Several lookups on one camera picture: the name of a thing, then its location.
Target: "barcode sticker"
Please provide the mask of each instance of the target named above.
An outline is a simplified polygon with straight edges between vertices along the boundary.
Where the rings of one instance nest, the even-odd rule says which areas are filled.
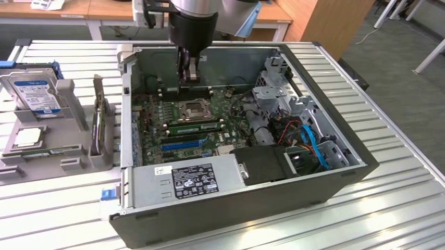
[[[84,18],[83,15],[60,15],[61,17],[68,17],[68,18]]]
[[[162,174],[172,173],[172,166],[155,167],[155,176]]]

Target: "metal table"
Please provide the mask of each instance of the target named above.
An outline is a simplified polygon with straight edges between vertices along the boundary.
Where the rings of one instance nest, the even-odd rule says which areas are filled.
[[[83,105],[93,103],[91,78],[95,73],[101,75],[108,100],[119,104],[119,43],[32,41],[29,46],[13,49],[11,59],[27,63],[56,60],[64,76],[75,79]],[[287,44],[381,166],[325,204],[144,249],[445,249],[442,174],[326,51],[311,43]],[[8,98],[4,90],[0,98]],[[8,112],[11,103],[0,104],[0,148],[15,121]],[[115,133],[118,145],[119,127]],[[108,222],[99,218],[101,187],[118,181],[116,167],[107,172],[0,186],[0,249],[124,249]]]

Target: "hard drive label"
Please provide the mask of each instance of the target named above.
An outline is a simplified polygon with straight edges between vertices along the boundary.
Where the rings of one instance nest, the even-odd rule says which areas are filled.
[[[219,191],[211,164],[172,169],[172,179],[178,199]]]
[[[21,100],[36,114],[48,115],[60,111],[60,105],[47,81],[16,81],[13,85]]]

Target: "desk leg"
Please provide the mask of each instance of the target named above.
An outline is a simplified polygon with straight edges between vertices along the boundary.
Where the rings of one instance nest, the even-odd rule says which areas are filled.
[[[436,47],[436,49],[433,50],[433,52],[429,54],[429,56],[426,56],[425,60],[418,65],[417,69],[414,69],[414,73],[420,74],[424,71],[424,69],[426,68],[426,66],[430,64],[430,62],[434,60],[434,58],[438,56],[438,54],[442,52],[444,49],[445,49],[445,39],[438,44],[438,46]]]
[[[416,5],[414,9],[412,10],[412,13],[409,13],[409,15],[407,15],[407,17],[406,17],[406,21],[410,21],[410,19],[413,18],[413,15],[414,15],[414,13],[416,13],[418,7],[420,7],[421,4],[424,3],[424,1],[425,1],[425,0],[420,0],[420,1],[418,1],[418,3],[417,3],[417,5]]]
[[[278,29],[275,29],[275,34],[273,35],[274,42],[282,42],[285,40],[287,27],[289,27],[289,23],[281,23],[278,25]]]
[[[85,20],[89,29],[91,39],[101,41],[100,20]]]
[[[395,2],[397,2],[397,0],[390,0],[389,4],[383,10],[383,13],[381,14],[381,17],[378,17],[378,20],[374,24],[374,29],[378,29],[382,26],[387,13],[389,13],[391,7],[394,6]]]
[[[399,4],[397,5],[397,8],[394,9],[394,12],[390,14],[390,20],[394,20],[397,15],[398,15],[398,12],[401,12],[402,10],[402,7],[405,6],[406,4],[406,0],[401,0]]]

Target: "gray carpet floor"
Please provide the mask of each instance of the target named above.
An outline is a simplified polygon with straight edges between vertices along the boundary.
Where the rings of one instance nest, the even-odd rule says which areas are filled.
[[[436,48],[438,40],[406,21],[387,20],[362,44],[355,44],[373,31],[378,16],[371,9],[343,60],[370,84],[367,94],[395,122],[414,144],[445,173],[445,57],[438,56],[421,75],[412,70]],[[138,28],[123,31],[134,36]],[[87,27],[77,26],[0,26],[0,59],[7,59],[17,38],[35,40],[89,40]],[[115,37],[101,27],[104,40]],[[134,40],[164,40],[166,30],[142,30]]]

